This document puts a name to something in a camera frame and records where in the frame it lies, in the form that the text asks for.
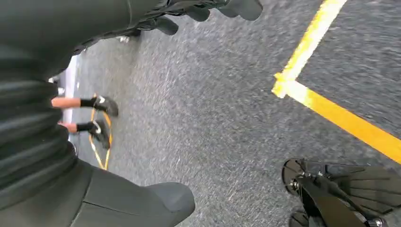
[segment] person's foot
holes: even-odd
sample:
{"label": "person's foot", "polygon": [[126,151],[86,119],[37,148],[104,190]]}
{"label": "person's foot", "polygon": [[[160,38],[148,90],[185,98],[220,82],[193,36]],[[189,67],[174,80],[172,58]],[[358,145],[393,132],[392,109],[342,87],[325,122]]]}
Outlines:
{"label": "person's foot", "polygon": [[98,96],[96,97],[94,108],[97,110],[104,111],[111,116],[118,116],[118,105],[107,96]]}
{"label": "person's foot", "polygon": [[89,133],[102,144],[105,149],[110,149],[109,135],[106,131],[106,124],[104,121],[96,120],[92,122],[94,127],[89,130]]}

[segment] yellow painted line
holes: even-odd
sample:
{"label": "yellow painted line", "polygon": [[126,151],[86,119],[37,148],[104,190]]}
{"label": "yellow painted line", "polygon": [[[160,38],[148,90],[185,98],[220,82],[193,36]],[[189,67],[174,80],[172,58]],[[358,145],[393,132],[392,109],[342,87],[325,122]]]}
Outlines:
{"label": "yellow painted line", "polygon": [[106,122],[109,125],[109,131],[110,131],[110,136],[109,136],[110,148],[107,150],[106,161],[105,161],[105,166],[104,166],[104,169],[107,170],[107,168],[109,166],[110,149],[111,149],[112,143],[113,143],[113,134],[112,134],[112,121],[110,120],[109,115],[107,115],[105,112],[103,112],[103,116],[105,117]]}
{"label": "yellow painted line", "polygon": [[401,140],[296,82],[302,68],[345,2],[346,0],[324,1],[287,66],[282,73],[275,75],[277,81],[272,92],[280,98],[290,96],[401,164]]}
{"label": "yellow painted line", "polygon": [[331,23],[340,12],[347,0],[325,0],[316,13],[307,31],[301,39],[298,47],[281,73],[276,73],[277,78],[272,92],[280,98],[284,98],[287,81],[294,81],[301,73],[308,59],[318,46],[320,40],[329,29]]}
{"label": "yellow painted line", "polygon": [[[92,113],[91,113],[91,116],[90,116],[90,121],[91,121],[91,122],[95,119],[95,112],[96,112],[96,109],[95,109],[95,108],[92,108]],[[110,149],[111,149],[111,145],[112,145],[112,141],[113,141],[112,122],[111,122],[111,120],[110,120],[109,115],[107,115],[106,113],[103,112],[103,116],[105,117],[106,122],[107,122],[107,125],[109,126],[109,132],[110,132],[110,135],[109,135],[109,142],[110,142]],[[110,149],[107,150],[106,159],[105,159],[105,164],[103,165],[102,159],[100,158],[100,155],[99,155],[99,153],[97,152],[97,149],[96,149],[95,144],[93,143],[93,137],[92,137],[92,135],[89,135],[89,143],[90,143],[91,148],[92,148],[92,150],[93,150],[93,152],[94,152],[94,154],[95,154],[96,160],[97,160],[97,162],[98,162],[100,168],[102,168],[102,169],[104,169],[104,170],[107,170],[108,165],[109,165]]]}
{"label": "yellow painted line", "polygon": [[296,81],[286,87],[288,96],[401,164],[401,140]]}

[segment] person's leg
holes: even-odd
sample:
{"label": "person's leg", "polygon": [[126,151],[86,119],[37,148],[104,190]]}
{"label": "person's leg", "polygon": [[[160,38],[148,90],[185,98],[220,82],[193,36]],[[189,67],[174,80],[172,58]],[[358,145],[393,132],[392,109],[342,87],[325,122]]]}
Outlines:
{"label": "person's leg", "polygon": [[91,99],[56,97],[52,99],[52,105],[53,107],[61,109],[92,107],[104,111],[112,116],[118,116],[117,103],[107,96],[97,96]]}
{"label": "person's leg", "polygon": [[81,99],[56,97],[52,99],[52,105],[53,107],[61,109],[78,108],[81,107]]}
{"label": "person's leg", "polygon": [[104,123],[104,121],[96,120],[82,124],[61,122],[59,124],[66,127],[68,129],[68,132],[70,133],[87,131],[102,144],[103,148],[105,149],[110,148],[110,138],[107,134],[106,124]]}

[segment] gray asphalt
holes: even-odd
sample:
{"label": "gray asphalt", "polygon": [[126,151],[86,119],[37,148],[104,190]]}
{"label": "gray asphalt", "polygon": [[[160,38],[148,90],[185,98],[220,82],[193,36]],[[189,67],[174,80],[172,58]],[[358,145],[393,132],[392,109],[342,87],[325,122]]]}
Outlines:
{"label": "gray asphalt", "polygon": [[[76,96],[113,97],[109,170],[136,184],[178,181],[197,208],[183,227],[281,227],[299,207],[280,179],[291,157],[401,168],[291,98],[271,93],[320,0],[263,0],[254,22],[217,11],[176,18],[174,36],[144,32],[80,56]],[[349,0],[301,83],[401,138],[401,2]],[[74,111],[87,121],[89,110]],[[96,165],[87,136],[80,157]]]}

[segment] black sock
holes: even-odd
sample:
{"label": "black sock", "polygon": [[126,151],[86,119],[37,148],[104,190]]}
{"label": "black sock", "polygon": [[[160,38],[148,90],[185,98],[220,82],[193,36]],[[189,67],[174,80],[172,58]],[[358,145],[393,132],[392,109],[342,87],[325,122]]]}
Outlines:
{"label": "black sock", "polygon": [[88,122],[85,124],[77,124],[77,131],[89,131],[95,127],[93,122]]}
{"label": "black sock", "polygon": [[91,99],[81,99],[81,106],[94,107],[95,102],[96,102],[96,97],[93,97]]}

